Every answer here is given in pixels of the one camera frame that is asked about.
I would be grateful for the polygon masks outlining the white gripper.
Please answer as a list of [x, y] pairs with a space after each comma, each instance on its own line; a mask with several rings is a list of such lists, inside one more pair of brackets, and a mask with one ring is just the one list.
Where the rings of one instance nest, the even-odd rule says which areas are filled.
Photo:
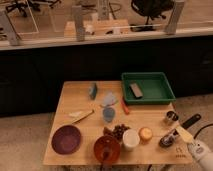
[[187, 145], [189, 153], [200, 165], [203, 171], [213, 171], [213, 151], [202, 141], [195, 140], [183, 127], [178, 126], [176, 131]]

